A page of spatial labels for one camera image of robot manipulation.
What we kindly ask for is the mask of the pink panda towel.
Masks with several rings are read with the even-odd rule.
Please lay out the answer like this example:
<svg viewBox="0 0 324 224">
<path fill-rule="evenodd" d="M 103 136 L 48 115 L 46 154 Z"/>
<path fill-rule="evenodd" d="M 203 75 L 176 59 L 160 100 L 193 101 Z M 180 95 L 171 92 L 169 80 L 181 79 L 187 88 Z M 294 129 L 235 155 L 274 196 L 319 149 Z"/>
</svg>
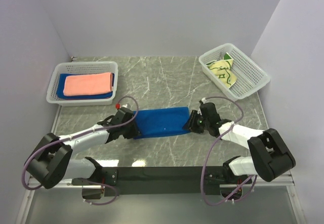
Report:
<svg viewBox="0 0 324 224">
<path fill-rule="evenodd" d="M 97 96 L 112 92 L 114 74 L 111 72 L 97 74 L 67 75 L 63 83 L 64 96 Z"/>
</svg>

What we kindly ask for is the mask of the green white towel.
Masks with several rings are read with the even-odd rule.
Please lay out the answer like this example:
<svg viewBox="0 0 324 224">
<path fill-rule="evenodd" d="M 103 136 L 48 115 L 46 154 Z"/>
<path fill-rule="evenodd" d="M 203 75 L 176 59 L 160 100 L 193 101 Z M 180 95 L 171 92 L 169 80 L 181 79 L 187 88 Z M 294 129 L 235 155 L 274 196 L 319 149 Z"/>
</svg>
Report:
<svg viewBox="0 0 324 224">
<path fill-rule="evenodd" d="M 225 53 L 222 59 L 213 60 L 206 64 L 207 68 L 229 89 L 237 81 L 237 76 L 231 71 L 233 58 Z"/>
</svg>

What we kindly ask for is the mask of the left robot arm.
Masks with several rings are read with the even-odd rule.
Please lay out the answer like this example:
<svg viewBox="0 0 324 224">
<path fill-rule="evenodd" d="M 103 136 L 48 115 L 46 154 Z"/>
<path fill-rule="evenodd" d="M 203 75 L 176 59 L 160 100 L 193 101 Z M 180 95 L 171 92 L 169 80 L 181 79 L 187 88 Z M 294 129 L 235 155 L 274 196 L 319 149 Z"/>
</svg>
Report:
<svg viewBox="0 0 324 224">
<path fill-rule="evenodd" d="M 115 141 L 120 136 L 127 139 L 139 136 L 137 114 L 138 111 L 122 106 L 115 115 L 89 129 L 63 136 L 48 133 L 26 160 L 23 173 L 30 173 L 46 189 L 63 179 L 84 178 L 89 184 L 97 184 L 102 178 L 102 166 L 90 157 L 74 160 L 72 156 Z"/>
</svg>

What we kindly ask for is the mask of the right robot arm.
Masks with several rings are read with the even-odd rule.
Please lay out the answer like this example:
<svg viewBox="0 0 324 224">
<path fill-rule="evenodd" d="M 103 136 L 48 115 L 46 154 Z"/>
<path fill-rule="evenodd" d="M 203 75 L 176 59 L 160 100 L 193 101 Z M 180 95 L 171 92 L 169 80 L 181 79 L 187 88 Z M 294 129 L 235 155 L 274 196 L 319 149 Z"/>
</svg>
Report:
<svg viewBox="0 0 324 224">
<path fill-rule="evenodd" d="M 193 110 L 184 130 L 236 143 L 250 151 L 249 157 L 236 156 L 222 165 L 223 178 L 236 182 L 243 175 L 257 175 L 271 182 L 296 166 L 296 160 L 277 130 L 257 130 L 221 119 L 212 102 L 200 103 L 199 111 Z"/>
</svg>

